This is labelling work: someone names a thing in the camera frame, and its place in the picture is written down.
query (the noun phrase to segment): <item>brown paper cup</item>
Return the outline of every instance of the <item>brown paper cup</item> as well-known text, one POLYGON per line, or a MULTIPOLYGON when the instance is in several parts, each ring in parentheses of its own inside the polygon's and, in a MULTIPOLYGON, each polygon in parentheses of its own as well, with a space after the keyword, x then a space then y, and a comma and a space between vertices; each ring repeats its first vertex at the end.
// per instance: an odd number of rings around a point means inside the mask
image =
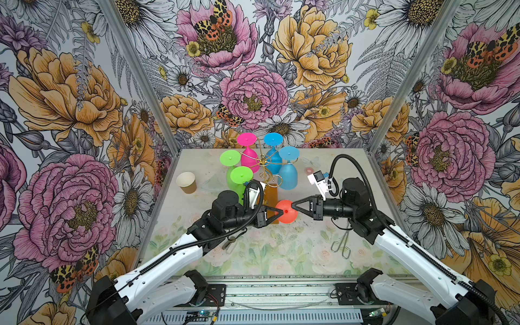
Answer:
POLYGON ((186 194, 192 194, 197 189, 197 183, 195 182, 195 175, 191 172, 184 172, 177 176, 175 181, 179 185, 180 189, 186 194))

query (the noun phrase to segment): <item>floral tablecloth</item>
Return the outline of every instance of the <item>floral tablecloth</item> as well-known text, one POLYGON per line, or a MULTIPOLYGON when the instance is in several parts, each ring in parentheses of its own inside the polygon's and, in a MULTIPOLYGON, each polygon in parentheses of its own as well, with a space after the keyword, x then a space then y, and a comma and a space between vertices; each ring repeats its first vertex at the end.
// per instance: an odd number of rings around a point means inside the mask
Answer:
MULTIPOLYGON (((217 194, 227 189, 226 167, 219 162, 223 149, 184 149, 181 153, 173 182, 162 205, 150 241, 144 243, 144 262, 156 256, 174 243, 186 229, 211 207, 217 194), (196 175, 197 191, 183 193, 176 185, 178 174, 191 171, 196 175)), ((370 163, 362 149, 300 149, 301 157, 295 163, 298 171, 298 186, 291 191, 278 189, 278 200, 297 200, 318 194, 311 186, 304 170, 312 167, 323 172, 330 169, 333 158, 340 153, 352 155, 365 166, 378 208, 391 215, 390 209, 378 187, 370 163)), ((347 160, 336 165, 335 178, 341 184, 344 178, 359 174, 347 160)), ((345 226, 344 220, 336 222, 345 226)), ((336 228, 330 218, 323 222, 314 221, 300 214, 291 224, 276 224, 266 228, 248 227, 228 249, 222 245, 204 258, 192 263, 188 269, 197 269, 204 276, 349 276, 363 273, 370 267, 388 274, 408 274, 395 259, 370 245, 353 231, 348 236, 347 246, 351 249, 349 259, 343 259, 342 250, 331 252, 333 241, 340 241, 344 231, 336 228)))

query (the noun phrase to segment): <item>wall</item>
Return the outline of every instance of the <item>wall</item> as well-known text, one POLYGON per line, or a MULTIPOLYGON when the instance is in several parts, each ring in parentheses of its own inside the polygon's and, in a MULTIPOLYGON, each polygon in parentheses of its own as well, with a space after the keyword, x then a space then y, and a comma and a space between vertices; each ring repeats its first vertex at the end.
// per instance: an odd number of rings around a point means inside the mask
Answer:
POLYGON ((279 132, 285 145, 356 148, 368 146, 443 0, 226 0, 231 23, 216 40, 211 0, 116 3, 181 147, 279 132), (148 26, 139 12, 168 23, 148 26))
POLYGON ((74 324, 132 269, 171 154, 94 2, 0 7, 0 318, 74 324))
POLYGON ((511 324, 520 323, 519 9, 463 2, 410 91, 405 140, 389 132, 375 152, 410 235, 497 290, 511 324))

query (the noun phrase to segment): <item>table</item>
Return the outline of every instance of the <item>table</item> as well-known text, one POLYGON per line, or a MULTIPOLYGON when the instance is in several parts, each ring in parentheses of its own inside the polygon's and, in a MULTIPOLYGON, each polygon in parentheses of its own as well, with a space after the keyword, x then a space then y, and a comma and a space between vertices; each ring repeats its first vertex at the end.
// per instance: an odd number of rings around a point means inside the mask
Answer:
MULTIPOLYGON (((217 194, 227 189, 227 167, 219 161, 225 150, 182 150, 157 220, 150 229, 150 239, 141 246, 144 250, 141 254, 143 262, 174 243, 205 210, 211 208, 217 194), (196 176, 198 188, 193 194, 185 194, 175 184, 177 175, 186 171, 196 176)), ((305 168, 328 172, 334 157, 344 153, 354 157, 363 167, 378 208, 395 219, 363 149, 300 149, 300 153, 299 160, 294 164, 298 171, 298 186, 290 191, 278 188, 278 200, 295 201, 319 194, 316 186, 309 183, 305 168)), ((348 160, 341 159, 336 164, 334 177, 341 187, 344 178, 359 177, 359 173, 348 160)), ((336 223, 340 227, 346 225, 345 220, 337 220, 336 223)), ((224 251, 221 244, 204 258, 181 270, 179 275, 196 269, 207 278, 355 277, 371 267, 394 276, 410 274, 399 262, 353 231, 347 242, 351 249, 350 257, 343 259, 341 249, 337 253, 331 251, 332 242, 340 241, 343 234, 344 231, 336 228, 328 217, 318 222, 300 213, 296 221, 288 225, 275 224, 262 229, 248 227, 247 233, 227 250, 224 251)))

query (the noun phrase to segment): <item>perforated metal strip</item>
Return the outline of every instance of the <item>perforated metal strip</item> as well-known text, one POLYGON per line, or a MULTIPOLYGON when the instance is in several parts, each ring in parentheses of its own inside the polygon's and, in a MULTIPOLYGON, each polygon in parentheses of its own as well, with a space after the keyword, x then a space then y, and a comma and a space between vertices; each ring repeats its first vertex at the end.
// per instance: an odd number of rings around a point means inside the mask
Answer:
MULTIPOLYGON (((164 311, 167 325, 180 325, 184 322, 186 311, 164 311)), ((250 324, 345 324, 361 323, 363 318, 359 309, 298 309, 298 310, 221 310, 215 325, 250 324)), ((190 322, 190 325, 207 324, 207 321, 190 322)), ((161 314, 144 322, 144 325, 164 325, 161 314)))

